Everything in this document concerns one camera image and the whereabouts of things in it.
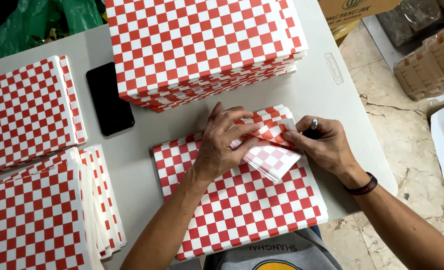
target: silver ring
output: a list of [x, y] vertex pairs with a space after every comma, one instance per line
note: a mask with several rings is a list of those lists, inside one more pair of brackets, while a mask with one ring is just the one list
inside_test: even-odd
[[312, 125], [311, 125], [310, 129], [316, 130], [317, 129], [317, 124], [318, 124], [318, 118], [314, 117], [312, 119]]

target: cardboard box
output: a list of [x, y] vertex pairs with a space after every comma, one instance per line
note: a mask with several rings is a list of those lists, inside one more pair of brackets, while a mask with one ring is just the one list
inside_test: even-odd
[[402, 0], [318, 0], [329, 26], [346, 24], [395, 8]]

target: forearm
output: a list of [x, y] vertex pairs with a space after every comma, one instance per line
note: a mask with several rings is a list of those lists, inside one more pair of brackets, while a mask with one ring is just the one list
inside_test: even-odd
[[121, 270], [165, 270], [177, 254], [208, 184], [207, 181], [197, 181], [189, 169], [174, 193], [147, 224]]
[[[348, 185], [362, 187], [370, 177], [359, 171]], [[444, 236], [380, 185], [354, 196], [375, 231], [409, 269], [444, 269]]]

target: fingernail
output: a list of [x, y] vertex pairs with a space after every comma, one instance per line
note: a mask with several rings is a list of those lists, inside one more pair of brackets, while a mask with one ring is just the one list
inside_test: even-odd
[[290, 134], [289, 132], [284, 132], [283, 137], [289, 141], [293, 138], [292, 134]]

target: black smartphone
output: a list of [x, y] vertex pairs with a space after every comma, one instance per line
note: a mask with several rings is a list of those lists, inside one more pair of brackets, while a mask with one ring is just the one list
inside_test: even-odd
[[115, 64], [111, 62], [89, 70], [85, 77], [102, 134], [110, 136], [133, 127], [135, 120], [130, 104], [119, 97]]

